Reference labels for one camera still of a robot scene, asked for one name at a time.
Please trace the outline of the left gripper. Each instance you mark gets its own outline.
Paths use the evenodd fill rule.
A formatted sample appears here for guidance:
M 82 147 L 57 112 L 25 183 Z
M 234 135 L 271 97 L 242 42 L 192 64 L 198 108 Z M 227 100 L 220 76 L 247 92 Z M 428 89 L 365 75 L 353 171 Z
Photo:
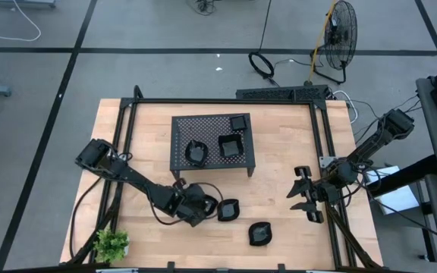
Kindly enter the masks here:
M 213 198 L 204 193 L 198 184 L 187 185 L 182 178 L 173 183 L 173 213 L 192 228 L 206 220 L 213 213 Z

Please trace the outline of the small black square plate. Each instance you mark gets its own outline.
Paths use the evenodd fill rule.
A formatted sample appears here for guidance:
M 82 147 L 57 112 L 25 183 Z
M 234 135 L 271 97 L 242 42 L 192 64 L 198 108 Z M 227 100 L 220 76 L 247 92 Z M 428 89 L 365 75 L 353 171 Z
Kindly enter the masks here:
M 235 115 L 229 118 L 232 131 L 247 130 L 249 125 L 247 123 L 246 115 Z

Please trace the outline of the black perforated metal riser shelf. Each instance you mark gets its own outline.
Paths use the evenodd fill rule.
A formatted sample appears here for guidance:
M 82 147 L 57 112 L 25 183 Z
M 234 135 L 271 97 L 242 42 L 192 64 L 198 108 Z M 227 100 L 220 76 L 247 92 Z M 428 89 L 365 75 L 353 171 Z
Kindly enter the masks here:
M 235 115 L 246 115 L 249 128 L 232 131 L 229 118 Z M 244 154 L 224 158 L 219 154 L 219 136 L 240 134 L 244 145 Z M 195 167 L 185 159 L 185 149 L 191 140 L 197 140 L 208 146 L 209 154 L 202 168 Z M 178 179 L 182 171 L 245 168 L 247 176 L 253 175 L 256 167 L 253 148 L 251 117 L 248 113 L 220 115 L 174 116 L 171 119 L 171 154 L 170 172 Z

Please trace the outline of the small green potted plant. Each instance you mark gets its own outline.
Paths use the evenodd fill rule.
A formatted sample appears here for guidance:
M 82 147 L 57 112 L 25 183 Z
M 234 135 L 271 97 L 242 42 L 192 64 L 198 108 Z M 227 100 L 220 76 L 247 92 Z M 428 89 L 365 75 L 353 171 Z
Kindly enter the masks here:
M 96 261 L 113 263 L 123 260 L 129 242 L 126 231 L 112 232 L 108 228 L 97 231 L 97 241 L 93 243 L 93 249 L 97 252 Z

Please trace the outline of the black wavy square plate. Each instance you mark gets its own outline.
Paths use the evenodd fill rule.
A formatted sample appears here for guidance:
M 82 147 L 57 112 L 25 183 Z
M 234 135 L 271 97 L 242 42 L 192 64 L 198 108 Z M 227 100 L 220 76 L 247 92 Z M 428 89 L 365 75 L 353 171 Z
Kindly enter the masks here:
M 244 154 L 244 145 L 240 134 L 221 135 L 218 137 L 219 154 L 231 158 Z

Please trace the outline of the black desk support beam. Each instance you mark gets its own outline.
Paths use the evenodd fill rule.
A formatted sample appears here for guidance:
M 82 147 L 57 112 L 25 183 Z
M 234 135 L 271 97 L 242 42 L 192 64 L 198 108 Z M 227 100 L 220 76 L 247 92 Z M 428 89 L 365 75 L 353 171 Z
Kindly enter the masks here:
M 435 155 L 430 155 L 400 171 L 382 177 L 379 181 L 370 184 L 367 189 L 374 197 L 377 197 L 419 181 L 427 174 L 437 174 Z

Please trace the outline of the black floor fan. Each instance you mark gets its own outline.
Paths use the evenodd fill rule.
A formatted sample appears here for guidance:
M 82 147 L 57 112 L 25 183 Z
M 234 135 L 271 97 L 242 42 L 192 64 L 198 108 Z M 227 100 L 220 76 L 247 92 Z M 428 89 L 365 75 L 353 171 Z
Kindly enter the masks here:
M 310 53 L 313 73 L 340 85 L 347 79 L 346 67 L 354 58 L 357 47 L 357 15 L 351 3 L 346 0 L 335 0 L 326 14 L 322 38 L 323 44 Z M 321 54 L 324 54 L 331 68 L 342 72 L 342 80 L 336 80 L 317 70 L 316 57 Z

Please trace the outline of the black perforated metal box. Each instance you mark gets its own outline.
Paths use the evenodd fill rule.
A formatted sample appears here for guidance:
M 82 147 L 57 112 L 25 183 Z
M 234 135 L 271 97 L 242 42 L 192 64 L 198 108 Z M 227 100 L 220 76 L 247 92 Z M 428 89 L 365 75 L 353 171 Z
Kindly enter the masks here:
M 238 89 L 237 99 L 252 100 L 285 100 L 285 101 L 313 101 L 324 100 L 329 88 L 327 85 L 313 86 L 285 86 L 262 89 Z

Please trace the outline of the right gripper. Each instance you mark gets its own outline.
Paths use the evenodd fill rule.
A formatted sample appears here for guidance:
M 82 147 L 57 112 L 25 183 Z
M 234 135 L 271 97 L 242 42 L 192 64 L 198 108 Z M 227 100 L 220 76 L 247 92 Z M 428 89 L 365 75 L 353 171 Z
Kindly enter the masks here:
M 287 194 L 287 198 L 301 195 L 306 202 L 299 202 L 290 207 L 290 210 L 301 210 L 307 214 L 311 222 L 321 224 L 324 222 L 323 214 L 317 209 L 318 202 L 336 202 L 340 199 L 338 189 L 325 178 L 312 181 L 309 166 L 297 166 L 294 168 L 295 175 L 299 177 L 294 181 L 293 187 Z

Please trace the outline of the white box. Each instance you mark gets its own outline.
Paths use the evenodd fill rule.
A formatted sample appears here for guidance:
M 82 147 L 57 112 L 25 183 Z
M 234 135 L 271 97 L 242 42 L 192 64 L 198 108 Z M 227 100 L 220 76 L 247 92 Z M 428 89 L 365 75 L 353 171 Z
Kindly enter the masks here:
M 380 168 L 377 171 L 367 171 L 366 185 L 377 184 L 379 177 L 384 178 L 398 171 L 400 171 L 398 166 Z M 420 206 L 409 186 L 403 186 L 390 193 L 378 196 L 375 198 L 375 201 L 380 202 L 380 209 L 384 215 L 390 215 L 394 213 L 394 211 L 401 212 Z

